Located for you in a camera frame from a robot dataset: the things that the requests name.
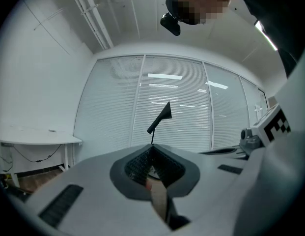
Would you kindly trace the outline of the white desk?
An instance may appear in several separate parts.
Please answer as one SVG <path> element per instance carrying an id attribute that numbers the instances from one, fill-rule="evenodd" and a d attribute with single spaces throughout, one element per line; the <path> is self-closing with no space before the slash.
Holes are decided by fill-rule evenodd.
<path id="1" fill-rule="evenodd" d="M 14 145 L 32 145 L 47 146 L 61 145 L 64 146 L 64 166 L 59 166 L 63 172 L 69 169 L 68 145 L 82 145 L 82 140 L 73 135 L 55 130 L 34 129 L 23 126 L 15 126 L 6 123 L 0 123 L 0 142 Z"/>

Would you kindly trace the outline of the white ceiling pipes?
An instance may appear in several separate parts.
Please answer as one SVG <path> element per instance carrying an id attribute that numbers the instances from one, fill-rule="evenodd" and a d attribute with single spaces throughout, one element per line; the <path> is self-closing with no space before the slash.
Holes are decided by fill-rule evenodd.
<path id="1" fill-rule="evenodd" d="M 97 9 L 99 4 L 94 0 L 74 0 L 77 4 L 81 15 L 84 17 L 96 40 L 103 50 L 114 47 L 110 34 L 105 26 L 105 23 Z"/>

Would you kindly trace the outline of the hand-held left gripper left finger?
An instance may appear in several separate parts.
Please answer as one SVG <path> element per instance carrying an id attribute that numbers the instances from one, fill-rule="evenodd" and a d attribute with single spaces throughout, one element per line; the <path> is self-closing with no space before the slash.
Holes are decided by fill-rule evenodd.
<path id="1" fill-rule="evenodd" d="M 142 148 L 130 147 L 83 160 L 46 183 L 19 207 L 52 236 L 167 236 L 171 230 L 151 202 L 126 198 L 110 179 L 115 161 Z M 39 215 L 69 184 L 83 190 L 59 226 L 53 228 Z"/>

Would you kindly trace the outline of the ceiling light panel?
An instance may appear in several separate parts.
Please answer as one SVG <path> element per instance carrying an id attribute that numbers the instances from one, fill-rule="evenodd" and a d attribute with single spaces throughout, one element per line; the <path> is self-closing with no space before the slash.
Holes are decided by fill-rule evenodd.
<path id="1" fill-rule="evenodd" d="M 261 22 L 259 20 L 257 20 L 254 23 L 254 26 L 258 29 L 258 31 L 264 36 L 264 38 L 268 41 L 268 43 L 271 45 L 271 47 L 273 48 L 274 51 L 277 51 L 278 48 L 276 47 L 276 45 L 272 42 L 272 40 L 269 38 L 269 36 L 265 33 L 265 30 L 261 24 Z"/>

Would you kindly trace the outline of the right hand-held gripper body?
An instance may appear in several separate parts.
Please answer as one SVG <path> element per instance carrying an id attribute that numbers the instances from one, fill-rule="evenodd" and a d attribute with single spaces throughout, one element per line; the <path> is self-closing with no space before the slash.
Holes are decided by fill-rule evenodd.
<path id="1" fill-rule="evenodd" d="M 280 105 L 276 104 L 251 127 L 251 132 L 266 147 L 291 132 L 291 128 Z"/>

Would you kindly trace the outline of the black desk lamp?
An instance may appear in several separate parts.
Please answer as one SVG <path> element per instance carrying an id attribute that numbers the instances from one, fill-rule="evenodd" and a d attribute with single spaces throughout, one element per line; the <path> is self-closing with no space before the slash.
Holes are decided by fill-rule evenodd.
<path id="1" fill-rule="evenodd" d="M 152 134 L 151 138 L 151 144 L 153 144 L 154 140 L 154 134 L 155 134 L 155 129 L 159 125 L 159 123 L 164 120 L 164 119 L 171 119 L 172 114 L 171 114 L 171 106 L 170 106 L 170 101 L 164 106 L 160 114 L 156 117 L 156 119 L 153 121 L 153 123 L 149 126 L 147 129 L 147 133 Z"/>

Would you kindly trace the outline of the person's black shirt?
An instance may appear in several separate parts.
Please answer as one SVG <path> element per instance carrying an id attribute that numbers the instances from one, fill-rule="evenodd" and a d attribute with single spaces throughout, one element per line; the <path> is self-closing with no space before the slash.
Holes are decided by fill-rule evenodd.
<path id="1" fill-rule="evenodd" d="M 305 0 L 243 0 L 277 47 L 287 76 L 305 49 Z"/>

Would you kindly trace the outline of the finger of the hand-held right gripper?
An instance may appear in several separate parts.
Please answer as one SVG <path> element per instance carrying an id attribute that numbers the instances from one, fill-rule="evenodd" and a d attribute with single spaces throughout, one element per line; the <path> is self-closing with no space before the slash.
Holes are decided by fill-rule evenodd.
<path id="1" fill-rule="evenodd" d="M 248 156 L 240 147 L 224 147 L 211 151 L 200 152 L 199 154 L 238 160 L 248 160 Z"/>

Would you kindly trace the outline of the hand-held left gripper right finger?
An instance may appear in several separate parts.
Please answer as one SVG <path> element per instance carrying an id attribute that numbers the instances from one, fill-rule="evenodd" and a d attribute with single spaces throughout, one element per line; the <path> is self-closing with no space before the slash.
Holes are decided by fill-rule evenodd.
<path id="1" fill-rule="evenodd" d="M 193 153 L 169 146 L 153 146 L 153 166 L 164 185 L 154 195 L 160 209 L 164 199 L 164 225 L 152 225 L 153 236 L 233 236 L 245 161 L 222 155 Z"/>

